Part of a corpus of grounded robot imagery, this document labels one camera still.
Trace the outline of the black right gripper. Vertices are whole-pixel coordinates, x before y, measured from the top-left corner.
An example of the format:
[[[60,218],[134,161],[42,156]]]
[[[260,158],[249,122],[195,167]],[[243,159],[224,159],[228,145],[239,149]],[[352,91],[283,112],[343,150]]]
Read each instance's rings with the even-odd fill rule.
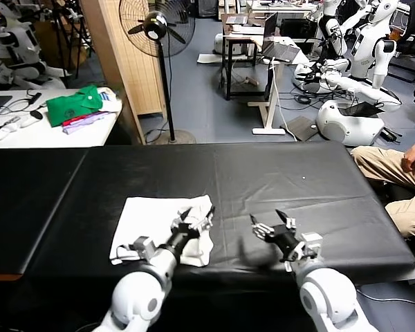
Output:
[[[252,233],[259,239],[268,239],[282,252],[282,261],[298,261],[303,257],[303,242],[295,237],[296,220],[285,212],[276,209],[278,217],[285,225],[274,225],[272,227],[258,222],[254,215],[250,215]]]

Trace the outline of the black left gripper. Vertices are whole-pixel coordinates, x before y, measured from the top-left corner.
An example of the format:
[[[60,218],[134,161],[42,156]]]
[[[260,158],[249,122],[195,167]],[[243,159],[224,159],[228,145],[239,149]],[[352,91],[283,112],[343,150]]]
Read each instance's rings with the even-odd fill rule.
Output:
[[[212,227],[212,219],[215,212],[214,206],[210,208],[203,220],[197,221],[194,224],[194,227],[185,223],[191,210],[191,207],[179,210],[177,212],[177,217],[172,221],[170,226],[172,234],[166,242],[166,249],[174,255],[181,255],[190,240],[198,239],[200,237],[199,231],[209,230]]]

